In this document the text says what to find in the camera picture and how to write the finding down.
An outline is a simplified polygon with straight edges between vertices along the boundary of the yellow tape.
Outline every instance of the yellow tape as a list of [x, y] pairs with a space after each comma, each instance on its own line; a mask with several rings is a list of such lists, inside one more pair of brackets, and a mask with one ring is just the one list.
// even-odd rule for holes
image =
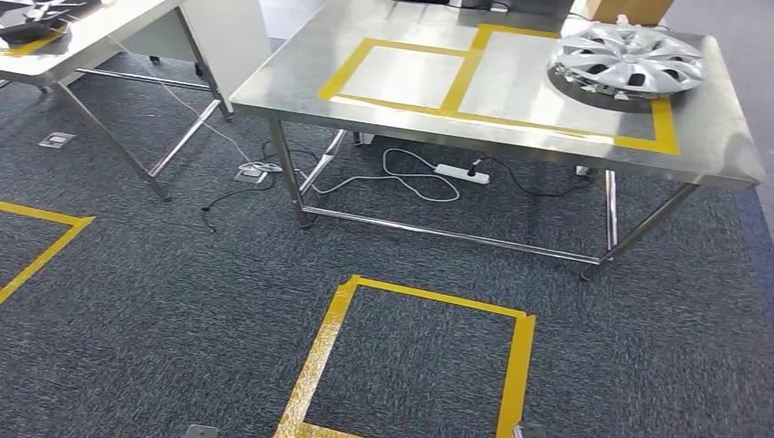
[[[450, 119], [477, 121], [484, 123], [493, 123], [498, 125], [507, 125], [510, 127], [525, 128], [524, 130], [541, 130], [545, 133], [557, 137], [570, 137], [576, 140], [588, 141], [591, 143], [609, 143], [639, 151], [649, 151], [665, 153], [670, 155], [679, 155], [680, 147], [678, 145], [675, 132], [675, 121], [672, 113], [672, 104], [669, 99], [659, 99], [652, 103], [653, 121], [655, 139], [637, 139], [634, 137], [625, 137], [617, 135], [602, 134], [586, 130], [574, 130], [560, 126], [541, 125], [538, 123], [504, 119], [499, 117], [484, 116], [480, 114], [459, 112], [459, 107], [465, 98], [470, 83], [481, 63], [483, 52], [494, 32], [508, 32], [512, 34], [528, 35], [534, 37], [558, 38], [559, 34], [552, 32], [543, 32], [538, 30], [521, 29], [508, 26], [480, 25], [478, 32], [473, 39], [471, 47], [467, 51], [454, 50], [442, 47], [419, 46], [413, 44], [399, 43], [395, 41], [384, 41], [372, 38], [365, 38], [358, 48], [352, 53], [344, 65], [333, 75], [333, 78], [320, 90], [319, 96], [322, 99], [330, 100], [334, 97], [358, 100], [372, 105], [392, 108], [394, 110], [404, 110], [419, 112], [438, 117], [448, 117]], [[341, 89], [354, 74], [357, 67], [371, 52], [374, 47], [393, 47], [405, 50], [417, 50], [428, 53], [438, 53], [449, 56], [465, 57], [449, 92], [444, 98], [440, 108], [423, 107], [419, 105], [391, 102], [389, 100], [364, 98], [361, 96], [352, 96], [340, 94]]]
[[449, 57], [466, 57], [466, 50], [456, 48], [445, 48], [435, 46], [422, 46], [420, 44], [401, 43], [399, 41], [390, 41], [387, 39], [371, 39], [375, 47], [399, 48], [401, 50], [411, 50], [413, 52], [434, 53], [436, 55], [447, 55]]
[[352, 276], [347, 283], [336, 289], [333, 299], [330, 301], [328, 312], [320, 324], [320, 328], [309, 349], [304, 367], [298, 376], [298, 381], [290, 393], [288, 406], [277, 426], [274, 438], [360, 438], [358, 435], [335, 431], [325, 427], [316, 426], [304, 422], [307, 410], [311, 404], [314, 392], [317, 389], [319, 379], [325, 369], [330, 352], [336, 337], [339, 336], [341, 324], [350, 307], [350, 303], [358, 286], [374, 287], [381, 290], [396, 292], [414, 297], [432, 299], [448, 304], [475, 308], [486, 312], [505, 315], [516, 319], [516, 327], [511, 340], [511, 349], [508, 356], [505, 384], [503, 388], [502, 402], [500, 405], [500, 417], [497, 422], [497, 438], [510, 438], [510, 431], [521, 421], [524, 405], [524, 393], [527, 388], [527, 372], [529, 367], [529, 354], [532, 350], [532, 334], [535, 328], [535, 317], [528, 316], [525, 312], [511, 308], [502, 308], [487, 303], [480, 303], [470, 299], [452, 297], [427, 290], [392, 285], [382, 281]]
[[478, 32], [476, 32], [476, 36], [473, 38], [473, 43], [471, 43], [470, 49], [467, 51], [467, 56], [465, 56], [465, 61], [463, 61], [462, 66], [457, 72], [455, 81], [452, 82], [444, 103], [441, 104], [441, 110], [447, 111], [447, 113], [459, 110], [467, 89], [470, 88], [470, 82], [473, 81], [473, 76], [481, 64], [481, 58], [484, 56], [484, 50], [486, 50], [491, 36], [492, 31], [490, 29], [484, 26], [478, 28]]
[[352, 74], [362, 63], [363, 60], [371, 53], [371, 49], [374, 46], [374, 39], [365, 38], [360, 45], [355, 48], [350, 57], [344, 61], [344, 64], [336, 70], [336, 73], [330, 78], [327, 84], [325, 84], [319, 91], [318, 95], [321, 99], [330, 100], [344, 87], [344, 84], [350, 80]]
[[654, 114], [655, 142], [660, 145], [659, 151], [672, 155], [680, 154], [675, 130], [675, 117], [672, 113], [670, 99], [658, 99], [651, 103]]
[[16, 290], [19, 289], [19, 287], [21, 287], [31, 276], [33, 276], [37, 271], [45, 266], [46, 263], [54, 258], [54, 256], [56, 256], [59, 251], [62, 250], [62, 248], [67, 246], [67, 244], [69, 244], [72, 239], [74, 239], [81, 231], [83, 231], [84, 228], [91, 224], [91, 221], [93, 220], [93, 217], [83, 217], [79, 218], [76, 223], [71, 224], [72, 228], [67, 230], [61, 237], [59, 237], [59, 239], [57, 239], [56, 242], [54, 242], [52, 246], [49, 246], [48, 249], [43, 252], [43, 254], [39, 255], [29, 266], [24, 268], [22, 272], [20, 272], [16, 277], [14, 277], [13, 280], [11, 280], [10, 283], [0, 289], [0, 304], [3, 304], [3, 302], [11, 296], [11, 294], [16, 292]]
[[277, 432], [274, 434], [275, 438], [296, 438], [300, 436], [299, 427], [307, 416], [307, 410], [312, 402], [314, 392], [317, 390], [317, 385], [320, 377], [322, 377], [330, 351], [333, 349], [333, 343], [336, 341], [336, 337], [339, 336], [341, 323], [344, 321], [347, 309], [350, 308], [350, 302], [355, 294], [355, 288], [358, 285], [359, 279], [358, 276], [353, 276], [347, 283], [336, 289], [336, 293], [333, 294], [328, 312], [322, 319], [317, 337], [312, 342], [307, 361], [304, 363], [303, 369], [301, 369], [296, 386], [290, 393], [290, 400], [277, 426]]
[[521, 422], [534, 333], [534, 316], [517, 318], [508, 357], [500, 415], [497, 420], [497, 438], [511, 438], [514, 426]]
[[[61, 32], [64, 32], [66, 30], [66, 27], [61, 27], [59, 30]], [[62, 37], [62, 34], [60, 32], [49, 32], [48, 35], [43, 36], [42, 38], [36, 41], [33, 41], [31, 43], [25, 44], [23, 46], [0, 50], [0, 55], [5, 55], [9, 57], [23, 57], [24, 55], [29, 55], [30, 53], [38, 50], [39, 48], [46, 46], [48, 43], [51, 43], [52, 41], [60, 39], [61, 37]]]
[[542, 30], [532, 30], [532, 29], [524, 29], [521, 27], [510, 27], [510, 26], [501, 26], [501, 25], [479, 25], [478, 26], [479, 32], [506, 32], [509, 34], [519, 34], [519, 35], [530, 35], [534, 37], [541, 37], [541, 38], [551, 38], [551, 39], [557, 39], [561, 37], [560, 34], [556, 32], [545, 32]]
[[359, 435], [334, 431], [303, 422], [298, 426], [298, 438], [361, 438]]
[[441, 301], [444, 303], [454, 304], [465, 308], [475, 308], [478, 310], [484, 310], [485, 312], [497, 313], [498, 315], [505, 315], [512, 318], [524, 318], [526, 313], [520, 310], [514, 310], [512, 308], [502, 308], [495, 306], [494, 304], [481, 303], [473, 301], [472, 299], [465, 299], [460, 297], [453, 297], [451, 295], [438, 294], [436, 292], [430, 292], [427, 290], [416, 289], [413, 287], [391, 285], [382, 281], [370, 280], [368, 278], [361, 278], [358, 282], [361, 286], [374, 287], [382, 290], [389, 290], [391, 292], [397, 292], [399, 294], [412, 295], [414, 297], [433, 299], [435, 301]]
[[83, 220], [82, 217], [73, 217], [66, 214], [47, 212], [46, 210], [38, 210], [37, 208], [16, 205], [15, 203], [4, 203], [2, 201], [0, 201], [0, 212], [21, 214], [23, 216], [65, 225], [80, 224], [80, 222]]

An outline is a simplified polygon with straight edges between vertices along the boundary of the white power strip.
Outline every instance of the white power strip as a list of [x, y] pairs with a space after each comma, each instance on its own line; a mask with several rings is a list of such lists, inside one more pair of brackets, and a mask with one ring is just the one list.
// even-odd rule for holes
[[438, 164], [435, 166], [435, 173], [438, 173], [439, 175], [449, 176], [476, 184], [489, 184], [489, 175], [486, 173], [476, 172], [476, 175], [468, 176], [467, 172], [467, 169], [460, 169], [459, 167], [447, 166], [445, 164]]

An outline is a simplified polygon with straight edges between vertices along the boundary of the gray carpet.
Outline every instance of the gray carpet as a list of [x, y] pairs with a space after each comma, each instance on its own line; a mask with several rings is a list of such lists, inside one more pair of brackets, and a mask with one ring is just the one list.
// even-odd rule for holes
[[[107, 67], [141, 73], [126, 56]], [[195, 80], [190, 65], [158, 69]], [[86, 78], [73, 89], [147, 162], [194, 117], [149, 85]], [[179, 94], [199, 108], [206, 102]], [[763, 438], [774, 430], [772, 291], [756, 271], [771, 243], [749, 252], [754, 234], [745, 226], [759, 225], [760, 207], [739, 210], [734, 193], [700, 191], [607, 276], [581, 283], [582, 266], [431, 236], [328, 218], [301, 231], [281, 179], [275, 190], [218, 204], [212, 234], [200, 208], [245, 188], [232, 181], [243, 160], [227, 141], [197, 134], [162, 175], [175, 199], [161, 203], [53, 97], [12, 84], [0, 99], [8, 109], [0, 113], [0, 199], [97, 216], [0, 307], [0, 436], [168, 438], [194, 422], [225, 438], [270, 436], [333, 290], [352, 274], [536, 314], [525, 419], [549, 438]], [[262, 120], [213, 124], [256, 157], [269, 138]], [[78, 139], [63, 151], [38, 147], [54, 130]], [[331, 136], [288, 125], [291, 140], [316, 151]], [[319, 185], [355, 166], [377, 174], [382, 151], [394, 146], [433, 162], [476, 157], [378, 139], [345, 148]], [[540, 190], [578, 182], [566, 167], [503, 158]], [[420, 169], [399, 157], [391, 165]], [[463, 199], [454, 204], [424, 203], [392, 182], [313, 199], [599, 253], [601, 181], [535, 200], [502, 169], [487, 170], [493, 183], [458, 183]], [[625, 175], [620, 185], [624, 229], [675, 188]], [[446, 195], [442, 185], [418, 186]], [[59, 231], [2, 219], [4, 265], [6, 254], [34, 258]], [[307, 421], [373, 437], [491, 436], [506, 330], [497, 317], [368, 291], [344, 322]], [[370, 366], [374, 355], [378, 366]]]

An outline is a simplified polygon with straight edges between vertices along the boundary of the floor outlet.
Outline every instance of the floor outlet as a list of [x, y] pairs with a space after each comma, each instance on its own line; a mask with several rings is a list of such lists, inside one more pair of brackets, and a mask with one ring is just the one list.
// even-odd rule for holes
[[266, 179], [267, 175], [268, 173], [266, 172], [243, 171], [240, 169], [234, 179], [240, 183], [260, 184]]

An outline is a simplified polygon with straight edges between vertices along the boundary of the electrical cable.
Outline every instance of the electrical cable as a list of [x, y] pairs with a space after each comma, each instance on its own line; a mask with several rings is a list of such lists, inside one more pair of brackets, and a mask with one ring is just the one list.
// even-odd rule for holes
[[492, 5], [501, 5], [505, 7], [508, 12], [510, 12], [510, 5], [506, 2], [492, 2]]
[[[416, 194], [420, 198], [422, 198], [422, 199], [424, 199], [424, 200], [426, 200], [428, 202], [431, 202], [431, 203], [452, 203], [452, 202], [457, 201], [458, 199], [460, 199], [460, 192], [457, 190], [457, 188], [453, 184], [451, 184], [449, 182], [449, 180], [447, 180], [443, 176], [432, 175], [432, 174], [429, 174], [429, 173], [397, 173], [397, 172], [390, 171], [387, 168], [387, 155], [390, 152], [402, 152], [402, 153], [409, 154], [409, 155], [413, 156], [414, 158], [416, 158], [417, 160], [419, 160], [420, 162], [426, 164], [431, 169], [434, 170], [436, 168], [436, 166], [433, 166], [430, 162], [428, 162], [427, 160], [425, 160], [424, 158], [420, 157], [419, 155], [417, 155], [417, 154], [415, 154], [413, 152], [405, 151], [403, 149], [390, 148], [390, 149], [384, 151], [384, 153], [382, 154], [382, 170], [384, 170], [384, 172], [387, 173], [389, 176], [353, 176], [351, 178], [348, 178], [347, 180], [344, 180], [343, 182], [339, 183], [338, 185], [334, 186], [331, 189], [322, 190], [322, 189], [318, 188], [314, 184], [312, 184], [312, 189], [314, 189], [314, 191], [319, 193], [319, 194], [329, 194], [329, 193], [336, 192], [341, 187], [344, 187], [345, 185], [347, 185], [349, 183], [352, 183], [354, 181], [396, 180], [399, 183], [403, 184], [404, 187], [406, 187], [407, 189], [411, 190], [414, 194]], [[298, 169], [296, 169], [296, 171], [302, 177], [304, 177], [304, 179], [308, 179], [308, 176], [304, 172], [299, 171]], [[407, 183], [403, 178], [434, 178], [436, 180], [441, 180], [441, 181], [443, 181], [446, 185], [448, 185], [455, 192], [455, 196], [453, 198], [447, 198], [447, 199], [430, 198], [428, 196], [425, 196], [425, 195], [421, 194], [418, 190], [416, 190], [409, 183]]]
[[[273, 158], [273, 157], [277, 156], [276, 154], [266, 155], [266, 146], [268, 144], [270, 144], [270, 143], [272, 143], [272, 141], [265, 141], [261, 145], [261, 151], [264, 153], [264, 157], [261, 159], [260, 162], [246, 163], [246, 164], [243, 164], [243, 166], [246, 166], [246, 165], [255, 166], [258, 169], [260, 169], [261, 171], [263, 171], [263, 172], [272, 172], [272, 173], [280, 173], [280, 172], [282, 172], [282, 168], [280, 166], [278, 166], [277, 164], [267, 163], [266, 162], [266, 160], [268, 158]], [[305, 152], [305, 153], [309, 154], [310, 156], [314, 157], [315, 158], [315, 162], [319, 162], [318, 156], [313, 151], [309, 150], [309, 148], [306, 148], [305, 151], [294, 151], [294, 152]], [[446, 178], [444, 178], [442, 176], [433, 175], [433, 174], [429, 174], [429, 173], [397, 173], [397, 172], [390, 171], [390, 169], [387, 168], [387, 155], [390, 154], [390, 152], [402, 152], [402, 153], [409, 154], [409, 155], [413, 156], [414, 158], [416, 158], [417, 160], [419, 160], [420, 162], [422, 162], [425, 165], [427, 165], [427, 167], [435, 170], [436, 166], [432, 165], [429, 161], [425, 160], [424, 158], [420, 157], [419, 155], [417, 155], [417, 154], [415, 154], [413, 152], [410, 152], [410, 151], [405, 151], [403, 149], [392, 148], [392, 149], [385, 150], [384, 153], [382, 154], [382, 169], [389, 176], [353, 176], [353, 177], [351, 177], [351, 178], [349, 178], [349, 179], [347, 179], [347, 180], [337, 184], [336, 186], [334, 186], [331, 189], [323, 190], [323, 189], [320, 189], [315, 184], [312, 184], [312, 189], [315, 192], [319, 193], [319, 194], [329, 194], [329, 193], [336, 192], [341, 187], [344, 187], [345, 185], [347, 185], [349, 183], [352, 183], [352, 182], [355, 182], [355, 181], [396, 180], [396, 181], [400, 182], [403, 186], [405, 186], [407, 189], [411, 190], [414, 194], [416, 194], [420, 198], [422, 198], [422, 199], [424, 199], [424, 200], [426, 200], [428, 202], [431, 202], [431, 203], [451, 203], [451, 202], [454, 202], [454, 201], [456, 201], [456, 200], [458, 200], [460, 198], [460, 192], [457, 190], [457, 188], [451, 182], [449, 182], [449, 180], [447, 180]], [[295, 171], [299, 175], [301, 175], [305, 180], [308, 179], [308, 176], [307, 176], [306, 172], [310, 172], [310, 170], [306, 170], [306, 172], [304, 172], [301, 169], [295, 169]], [[425, 195], [421, 194], [418, 190], [413, 188], [409, 183], [407, 183], [403, 179], [403, 178], [421, 178], [421, 177], [424, 177], [424, 178], [435, 178], [435, 179], [443, 181], [446, 185], [451, 187], [451, 189], [455, 192], [454, 198], [448, 198], [448, 199], [430, 198], [428, 196], [425, 196]]]
[[[120, 41], [118, 41], [118, 40], [117, 40], [116, 38], [114, 38], [112, 35], [108, 35], [108, 39], [109, 39], [110, 41], [112, 41], [113, 43], [115, 43], [115, 45], [116, 45], [116, 46], [120, 47], [120, 49], [121, 49], [121, 50], [123, 50], [124, 52], [126, 52], [126, 53], [127, 53], [127, 54], [128, 54], [128, 55], [129, 55], [129, 56], [130, 56], [130, 57], [131, 57], [131, 58], [132, 58], [132, 59], [133, 59], [133, 60], [134, 60], [134, 61], [135, 61], [135, 62], [136, 62], [136, 63], [137, 63], [137, 64], [138, 64], [138, 65], [139, 65], [139, 66], [140, 66], [142, 69], [143, 69], [143, 70], [145, 70], [145, 71], [146, 71], [146, 72], [147, 72], [149, 75], [151, 75], [151, 77], [153, 77], [153, 78], [156, 78], [157, 80], [159, 79], [159, 77], [157, 77], [157, 76], [156, 76], [156, 74], [155, 74], [155, 73], [153, 73], [153, 70], [151, 70], [150, 68], [148, 68], [148, 66], [146, 66], [146, 65], [145, 65], [145, 64], [144, 64], [142, 61], [140, 61], [139, 59], [137, 59], [137, 55], [136, 55], [136, 54], [134, 54], [133, 52], [131, 52], [129, 49], [127, 49], [127, 48], [126, 48], [126, 47], [125, 47], [125, 46], [124, 46], [124, 45], [123, 45], [123, 44], [122, 44]], [[162, 87], [163, 87], [163, 88], [166, 90], [166, 92], [167, 92], [167, 93], [169, 93], [169, 94], [170, 94], [170, 96], [172, 96], [172, 97], [173, 97], [175, 100], [177, 100], [178, 102], [180, 102], [180, 103], [181, 103], [181, 104], [182, 104], [184, 107], [186, 107], [187, 109], [191, 110], [191, 112], [193, 112], [193, 114], [195, 114], [195, 115], [196, 115], [196, 117], [201, 117], [201, 116], [202, 116], [202, 114], [201, 114], [201, 113], [199, 113], [199, 111], [198, 111], [198, 110], [196, 110], [196, 108], [192, 107], [191, 105], [189, 105], [188, 103], [186, 103], [184, 100], [180, 99], [180, 98], [179, 98], [179, 97], [178, 97], [178, 96], [177, 96], [177, 95], [174, 93], [174, 91], [172, 91], [172, 90], [171, 90], [169, 87], [167, 87], [167, 85], [166, 85], [165, 83], [161, 82], [160, 80], [158, 80], [158, 82], [157, 82], [157, 83], [158, 83], [159, 85], [161, 85], [161, 86], [162, 86]], [[234, 145], [234, 147], [236, 148], [236, 150], [239, 152], [239, 154], [240, 154], [240, 155], [242, 155], [242, 156], [245, 158], [245, 160], [247, 160], [248, 162], [252, 162], [252, 160], [250, 160], [250, 157], [248, 157], [248, 156], [247, 156], [247, 154], [245, 153], [245, 151], [243, 151], [243, 150], [242, 150], [242, 148], [241, 148], [241, 147], [239, 147], [239, 144], [238, 144], [236, 141], [234, 141], [234, 139], [232, 139], [231, 137], [229, 137], [229, 136], [227, 136], [227, 135], [223, 134], [221, 131], [219, 131], [219, 130], [217, 130], [217, 129], [213, 128], [213, 127], [212, 127], [212, 126], [211, 126], [209, 123], [207, 123], [206, 121], [205, 121], [205, 122], [203, 122], [202, 124], [203, 124], [205, 127], [207, 127], [207, 129], [211, 130], [212, 132], [214, 132], [214, 133], [215, 133], [215, 134], [217, 134], [218, 136], [220, 136], [220, 137], [222, 137], [222, 138], [224, 138], [224, 139], [228, 140], [228, 141], [229, 141], [231, 144], [233, 144], [233, 145]]]
[[485, 161], [496, 162], [497, 164], [505, 167], [508, 170], [508, 174], [510, 174], [510, 179], [513, 181], [513, 183], [518, 187], [518, 189], [520, 191], [522, 191], [522, 192], [524, 192], [526, 194], [529, 194], [531, 196], [536, 196], [536, 197], [541, 197], [541, 198], [561, 198], [563, 196], [567, 196], [568, 194], [577, 192], [579, 190], [587, 189], [594, 182], [594, 180], [592, 178], [584, 176], [583, 178], [586, 180], [585, 184], [583, 184], [583, 185], [576, 185], [574, 187], [570, 187], [569, 189], [567, 189], [567, 190], [565, 190], [563, 192], [559, 192], [559, 193], [539, 193], [539, 192], [534, 192], [534, 191], [524, 187], [523, 185], [521, 185], [521, 182], [518, 181], [518, 178], [513, 173], [513, 170], [510, 168], [510, 166], [508, 166], [504, 162], [502, 162], [502, 161], [500, 161], [500, 160], [498, 160], [497, 158], [494, 158], [494, 157], [484, 157], [484, 158], [480, 158], [480, 159], [476, 160], [470, 166], [470, 171], [467, 174], [469, 176], [475, 176], [476, 175], [476, 168], [478, 167], [479, 164], [481, 164], [481, 162], [485, 162]]
[[227, 194], [224, 194], [223, 196], [215, 199], [214, 201], [209, 203], [206, 207], [202, 207], [202, 222], [204, 223], [204, 225], [207, 228], [209, 228], [211, 233], [216, 233], [217, 232], [217, 228], [212, 226], [212, 224], [210, 224], [210, 222], [207, 220], [207, 215], [212, 211], [213, 207], [218, 205], [220, 202], [222, 202], [222, 201], [224, 201], [224, 200], [226, 200], [226, 199], [228, 199], [228, 198], [230, 198], [232, 196], [236, 196], [236, 195], [238, 195], [240, 193], [266, 192], [268, 190], [273, 189], [275, 187], [275, 185], [277, 185], [277, 179], [274, 177], [273, 174], [269, 174], [268, 178], [271, 178], [271, 184], [269, 184], [269, 186], [267, 186], [267, 187], [260, 187], [260, 188], [254, 188], [254, 189], [243, 189], [243, 190], [237, 190], [236, 192], [227, 193]]

